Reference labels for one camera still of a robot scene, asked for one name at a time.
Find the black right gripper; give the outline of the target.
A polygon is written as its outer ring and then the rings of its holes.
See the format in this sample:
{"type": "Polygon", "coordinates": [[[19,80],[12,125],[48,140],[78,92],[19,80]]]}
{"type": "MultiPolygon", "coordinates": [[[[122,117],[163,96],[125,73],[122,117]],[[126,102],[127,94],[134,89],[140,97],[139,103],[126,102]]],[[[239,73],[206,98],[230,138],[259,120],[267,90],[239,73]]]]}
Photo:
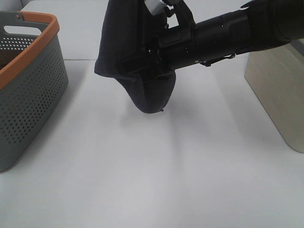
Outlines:
{"type": "Polygon", "coordinates": [[[150,82],[194,64],[209,67],[243,54],[249,47],[251,28],[244,10],[200,23],[181,13],[177,17],[177,26],[160,31],[147,43],[147,56],[118,60],[118,78],[140,76],[144,82],[150,82]]]}

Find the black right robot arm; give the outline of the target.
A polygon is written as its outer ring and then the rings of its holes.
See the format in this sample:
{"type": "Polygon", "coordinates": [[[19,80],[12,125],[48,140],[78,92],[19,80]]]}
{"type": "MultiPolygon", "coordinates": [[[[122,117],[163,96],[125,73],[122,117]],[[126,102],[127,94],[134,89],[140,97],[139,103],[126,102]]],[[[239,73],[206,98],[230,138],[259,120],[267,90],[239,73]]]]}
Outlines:
{"type": "Polygon", "coordinates": [[[304,36],[301,0],[252,0],[240,10],[196,23],[182,0],[168,2],[178,25],[156,33],[143,50],[117,64],[119,72],[144,81],[201,64],[209,67],[236,55],[283,46],[304,36]]]}

